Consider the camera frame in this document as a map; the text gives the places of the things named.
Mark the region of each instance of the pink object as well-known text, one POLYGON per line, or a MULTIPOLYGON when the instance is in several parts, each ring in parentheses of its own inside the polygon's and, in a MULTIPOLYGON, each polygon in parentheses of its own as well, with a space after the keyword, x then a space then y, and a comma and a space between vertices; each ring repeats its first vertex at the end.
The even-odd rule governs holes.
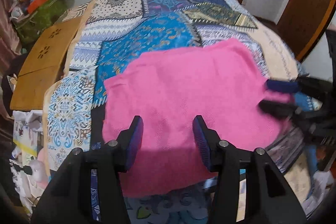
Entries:
POLYGON ((238 148, 273 142, 281 125, 257 105, 265 97, 284 102, 289 96, 266 91, 265 81, 250 51, 234 38, 205 48, 146 52, 107 79, 104 141, 116 139, 135 115, 144 124, 134 165, 120 173, 123 194, 165 194, 216 175, 204 167, 195 145, 196 115, 238 148))

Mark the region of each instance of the patchwork bedspread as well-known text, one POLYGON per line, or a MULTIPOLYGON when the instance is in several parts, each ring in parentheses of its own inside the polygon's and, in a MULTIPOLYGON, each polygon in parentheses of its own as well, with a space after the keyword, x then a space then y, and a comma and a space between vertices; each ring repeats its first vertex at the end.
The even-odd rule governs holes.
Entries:
MULTIPOLYGON (((43 125, 51 175, 73 148, 87 151, 103 143, 103 81, 122 73, 143 52, 206 47, 234 37, 251 51, 265 77, 289 80, 300 69, 280 37, 236 0, 94 0, 87 7, 82 13, 85 27, 68 50, 65 77, 45 95, 43 125)), ((139 203, 136 219, 147 218, 139 214, 155 214, 143 207, 151 199, 147 200, 139 203)), ((95 202, 98 217, 99 204, 93 199, 93 205, 95 202)), ((172 217, 195 220, 182 214, 172 217)))

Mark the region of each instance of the pink fabric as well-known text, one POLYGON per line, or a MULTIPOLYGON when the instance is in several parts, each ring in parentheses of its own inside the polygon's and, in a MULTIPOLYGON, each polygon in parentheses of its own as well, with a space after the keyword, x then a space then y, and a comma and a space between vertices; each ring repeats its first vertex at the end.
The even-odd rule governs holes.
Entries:
POLYGON ((195 145, 196 115, 238 148, 273 142, 280 123, 257 104, 265 97, 289 97, 266 91, 265 81, 249 50, 233 38, 205 48, 143 53, 124 73, 107 79, 104 141, 116 139, 135 115, 144 123, 134 165, 120 173, 123 194, 165 194, 216 175, 204 167, 195 145))

